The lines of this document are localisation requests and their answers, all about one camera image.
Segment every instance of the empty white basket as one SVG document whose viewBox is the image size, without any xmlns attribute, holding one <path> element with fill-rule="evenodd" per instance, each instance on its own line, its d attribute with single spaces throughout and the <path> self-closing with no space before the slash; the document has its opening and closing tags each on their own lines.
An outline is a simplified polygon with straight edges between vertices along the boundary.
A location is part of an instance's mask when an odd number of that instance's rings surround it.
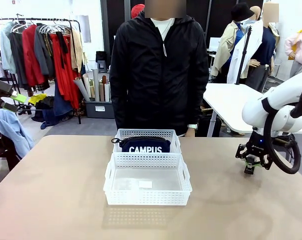
<svg viewBox="0 0 302 240">
<path fill-rule="evenodd" d="M 181 143 L 179 137 L 176 135 L 175 130 L 162 130 L 162 129 L 118 129 L 115 138 L 123 140 L 131 137 L 161 137 L 171 142 L 170 153 L 181 153 Z M 119 143 L 114 144 L 114 153 L 122 152 Z"/>
<path fill-rule="evenodd" d="M 105 173 L 109 205 L 185 206 L 192 192 L 181 154 L 112 154 Z"/>
</svg>

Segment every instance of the black hooded jacket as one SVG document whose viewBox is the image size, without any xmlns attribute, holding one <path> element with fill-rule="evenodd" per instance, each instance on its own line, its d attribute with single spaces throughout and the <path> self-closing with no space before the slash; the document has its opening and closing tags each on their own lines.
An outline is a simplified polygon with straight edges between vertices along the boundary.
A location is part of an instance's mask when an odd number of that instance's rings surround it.
<svg viewBox="0 0 302 240">
<path fill-rule="evenodd" d="M 197 124 L 208 82 L 204 32 L 185 16 L 165 41 L 144 11 L 116 34 L 110 84 L 118 128 L 174 129 Z"/>
</svg>

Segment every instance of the red garment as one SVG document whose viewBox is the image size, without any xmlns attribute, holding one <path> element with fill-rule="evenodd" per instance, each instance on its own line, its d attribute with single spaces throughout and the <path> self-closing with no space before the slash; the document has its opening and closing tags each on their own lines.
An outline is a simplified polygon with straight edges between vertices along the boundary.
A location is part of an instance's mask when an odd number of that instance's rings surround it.
<svg viewBox="0 0 302 240">
<path fill-rule="evenodd" d="M 144 9 L 144 4 L 137 4 L 131 10 L 131 18 L 136 18 L 139 13 Z"/>
<path fill-rule="evenodd" d="M 73 80 L 79 77 L 78 72 L 73 71 L 71 61 L 70 37 L 64 36 L 64 41 L 68 48 L 68 53 L 64 53 L 60 47 L 56 34 L 51 34 L 56 79 L 61 95 L 64 100 L 70 101 L 73 108 L 79 108 L 79 89 Z"/>
<path fill-rule="evenodd" d="M 36 25 L 31 25 L 23 31 L 22 35 L 26 79 L 31 87 L 43 84 L 45 81 L 40 64 L 34 53 L 36 27 Z"/>
</svg>

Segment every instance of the white label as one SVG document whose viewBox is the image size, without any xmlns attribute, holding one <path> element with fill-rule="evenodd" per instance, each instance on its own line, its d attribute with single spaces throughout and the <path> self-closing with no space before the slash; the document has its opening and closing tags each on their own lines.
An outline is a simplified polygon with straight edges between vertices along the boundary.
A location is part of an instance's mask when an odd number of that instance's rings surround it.
<svg viewBox="0 0 302 240">
<path fill-rule="evenodd" d="M 139 181 L 139 188 L 151 189 L 153 187 L 152 181 Z"/>
<path fill-rule="evenodd" d="M 95 106 L 95 111 L 105 112 L 105 107 L 104 106 Z"/>
</svg>

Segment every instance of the black hose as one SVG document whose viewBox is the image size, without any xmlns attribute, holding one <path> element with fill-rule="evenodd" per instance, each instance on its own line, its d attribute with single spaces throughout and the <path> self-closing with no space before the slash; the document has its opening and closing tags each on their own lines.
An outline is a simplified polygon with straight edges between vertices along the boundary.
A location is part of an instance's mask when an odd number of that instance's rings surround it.
<svg viewBox="0 0 302 240">
<path fill-rule="evenodd" d="M 275 118 L 275 115 L 277 112 L 273 114 L 269 114 L 266 118 L 265 121 L 265 126 L 264 126 L 264 132 L 263 135 L 265 137 L 265 148 L 267 153 L 270 156 L 270 159 L 273 160 L 273 162 L 285 173 L 287 174 L 295 174 L 299 171 L 300 169 L 300 163 L 301 163 L 301 154 L 300 154 L 300 149 L 297 145 L 296 141 L 291 141 L 290 147 L 292 148 L 293 151 L 293 156 L 294 156 L 294 163 L 293 167 L 288 167 L 282 160 L 278 157 L 276 154 L 273 145 L 272 145 L 272 138 L 271 138 L 271 128 L 273 124 L 273 120 Z"/>
</svg>

